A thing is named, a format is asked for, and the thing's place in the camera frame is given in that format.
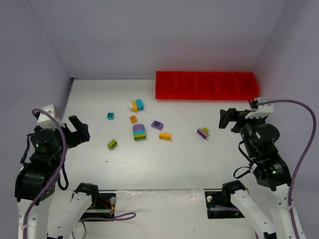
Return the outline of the small teal lego brick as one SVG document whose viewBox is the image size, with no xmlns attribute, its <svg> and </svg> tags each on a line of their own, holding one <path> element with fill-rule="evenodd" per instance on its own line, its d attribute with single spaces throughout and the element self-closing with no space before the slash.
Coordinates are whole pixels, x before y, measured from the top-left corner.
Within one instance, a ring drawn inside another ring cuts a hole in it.
<svg viewBox="0 0 319 239">
<path fill-rule="evenodd" d="M 113 120 L 114 117 L 115 117 L 115 116 L 114 116 L 114 113 L 108 113 L 108 114 L 107 114 L 107 119 L 108 119 L 108 120 Z"/>
</svg>

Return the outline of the lime green small lego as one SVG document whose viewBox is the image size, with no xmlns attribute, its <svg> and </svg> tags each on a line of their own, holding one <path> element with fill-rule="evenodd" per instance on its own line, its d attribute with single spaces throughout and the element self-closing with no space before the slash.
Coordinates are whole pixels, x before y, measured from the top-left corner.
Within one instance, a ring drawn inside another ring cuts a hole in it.
<svg viewBox="0 0 319 239">
<path fill-rule="evenodd" d="M 117 141 L 115 139 L 112 139 L 108 144 L 107 147 L 112 150 L 118 145 Z"/>
</svg>

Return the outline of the small orange lego brick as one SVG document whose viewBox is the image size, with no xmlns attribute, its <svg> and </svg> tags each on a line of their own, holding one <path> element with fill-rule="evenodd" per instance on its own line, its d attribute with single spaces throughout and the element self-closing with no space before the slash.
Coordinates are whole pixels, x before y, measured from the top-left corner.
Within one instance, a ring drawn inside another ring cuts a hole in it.
<svg viewBox="0 0 319 239">
<path fill-rule="evenodd" d="M 131 123 L 136 123 L 137 122 L 136 116 L 131 116 L 130 121 L 131 121 Z"/>
</svg>

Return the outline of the lilac rounded lego plate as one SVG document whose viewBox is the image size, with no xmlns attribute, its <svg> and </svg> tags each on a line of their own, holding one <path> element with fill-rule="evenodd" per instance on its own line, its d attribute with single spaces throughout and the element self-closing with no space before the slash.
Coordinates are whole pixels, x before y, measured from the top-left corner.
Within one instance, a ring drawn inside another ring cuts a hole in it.
<svg viewBox="0 0 319 239">
<path fill-rule="evenodd" d="M 133 131 L 140 131 L 140 130 L 144 130 L 145 126 L 143 124 L 135 124 L 133 125 Z"/>
</svg>

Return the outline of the lime green lego brick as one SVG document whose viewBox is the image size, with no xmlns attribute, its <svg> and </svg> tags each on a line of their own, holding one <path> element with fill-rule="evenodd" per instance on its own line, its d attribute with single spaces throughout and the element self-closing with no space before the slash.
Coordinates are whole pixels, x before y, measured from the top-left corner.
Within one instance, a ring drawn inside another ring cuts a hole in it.
<svg viewBox="0 0 319 239">
<path fill-rule="evenodd" d="M 134 141 L 144 140 L 147 136 L 145 133 L 134 134 Z"/>
</svg>

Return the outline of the light blue lego brick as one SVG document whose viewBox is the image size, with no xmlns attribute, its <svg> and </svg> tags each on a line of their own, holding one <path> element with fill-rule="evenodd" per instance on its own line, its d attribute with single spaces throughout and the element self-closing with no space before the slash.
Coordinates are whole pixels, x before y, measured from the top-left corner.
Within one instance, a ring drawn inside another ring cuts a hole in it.
<svg viewBox="0 0 319 239">
<path fill-rule="evenodd" d="M 133 131 L 133 134 L 136 135 L 136 134 L 142 134 L 142 133 L 146 133 L 146 130 L 143 129 L 143 130 L 134 130 Z"/>
</svg>

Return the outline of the teal rounded lego brick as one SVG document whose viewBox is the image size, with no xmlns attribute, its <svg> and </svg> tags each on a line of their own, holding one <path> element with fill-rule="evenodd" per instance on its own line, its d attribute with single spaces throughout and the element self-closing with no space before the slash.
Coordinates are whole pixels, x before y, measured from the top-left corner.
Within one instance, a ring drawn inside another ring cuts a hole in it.
<svg viewBox="0 0 319 239">
<path fill-rule="evenodd" d="M 144 109 L 144 103 L 141 99 L 136 99 L 135 100 L 138 111 L 142 111 Z"/>
</svg>

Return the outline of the purple curved lego brick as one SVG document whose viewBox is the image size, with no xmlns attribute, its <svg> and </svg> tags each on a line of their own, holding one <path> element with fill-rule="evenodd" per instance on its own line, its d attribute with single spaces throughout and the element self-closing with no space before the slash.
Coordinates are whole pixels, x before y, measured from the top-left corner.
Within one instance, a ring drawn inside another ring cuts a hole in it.
<svg viewBox="0 0 319 239">
<path fill-rule="evenodd" d="M 151 124 L 151 127 L 156 128 L 158 130 L 162 130 L 163 129 L 163 123 L 154 120 Z"/>
</svg>

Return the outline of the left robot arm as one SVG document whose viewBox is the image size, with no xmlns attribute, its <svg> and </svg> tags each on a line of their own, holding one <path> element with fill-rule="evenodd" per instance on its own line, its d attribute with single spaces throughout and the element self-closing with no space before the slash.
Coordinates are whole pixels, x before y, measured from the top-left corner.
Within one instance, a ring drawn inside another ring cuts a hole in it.
<svg viewBox="0 0 319 239">
<path fill-rule="evenodd" d="M 19 210 L 20 239 L 67 239 L 73 233 L 84 212 L 97 205 L 98 186 L 80 183 L 65 212 L 53 226 L 48 225 L 49 209 L 55 188 L 60 186 L 64 176 L 66 152 L 70 148 L 88 142 L 88 125 L 77 116 L 70 116 L 75 127 L 71 132 L 66 124 L 60 128 L 36 126 L 27 136 L 27 146 L 33 146 L 30 161 L 21 159 L 23 168 L 19 172 L 14 196 Z"/>
</svg>

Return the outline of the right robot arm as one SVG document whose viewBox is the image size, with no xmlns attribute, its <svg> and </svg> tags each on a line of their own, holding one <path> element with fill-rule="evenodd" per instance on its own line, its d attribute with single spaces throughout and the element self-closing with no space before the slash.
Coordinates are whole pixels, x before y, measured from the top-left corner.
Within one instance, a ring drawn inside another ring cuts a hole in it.
<svg viewBox="0 0 319 239">
<path fill-rule="evenodd" d="M 249 162 L 245 173 L 253 174 L 263 189 L 272 218 L 269 219 L 262 212 L 239 180 L 223 184 L 223 196 L 227 203 L 244 215 L 258 238 L 304 239 L 306 235 L 296 207 L 289 198 L 293 181 L 287 164 L 275 147 L 280 133 L 264 118 L 250 119 L 248 114 L 249 110 L 220 110 L 219 128 L 226 128 L 229 122 L 235 123 L 231 132 L 241 135 L 240 144 L 246 148 L 242 154 Z"/>
</svg>

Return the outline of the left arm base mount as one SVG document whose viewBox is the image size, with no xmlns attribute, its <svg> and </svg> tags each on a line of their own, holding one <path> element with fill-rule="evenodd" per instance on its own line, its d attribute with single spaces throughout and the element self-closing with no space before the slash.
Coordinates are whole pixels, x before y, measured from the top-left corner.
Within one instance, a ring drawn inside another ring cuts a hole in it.
<svg viewBox="0 0 319 239">
<path fill-rule="evenodd" d="M 117 198 L 116 191 L 99 191 L 99 201 L 94 205 L 90 206 L 82 215 L 81 219 L 90 218 L 89 221 L 97 222 L 93 218 L 111 218 L 115 215 L 115 206 L 111 205 L 111 198 Z"/>
</svg>

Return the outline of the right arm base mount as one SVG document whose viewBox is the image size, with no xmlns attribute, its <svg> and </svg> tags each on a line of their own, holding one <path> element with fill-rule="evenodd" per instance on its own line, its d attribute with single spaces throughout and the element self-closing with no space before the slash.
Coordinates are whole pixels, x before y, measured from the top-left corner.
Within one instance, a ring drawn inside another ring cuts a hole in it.
<svg viewBox="0 0 319 239">
<path fill-rule="evenodd" d="M 208 219 L 244 218 L 244 215 L 224 198 L 221 190 L 205 190 L 204 194 Z"/>
</svg>

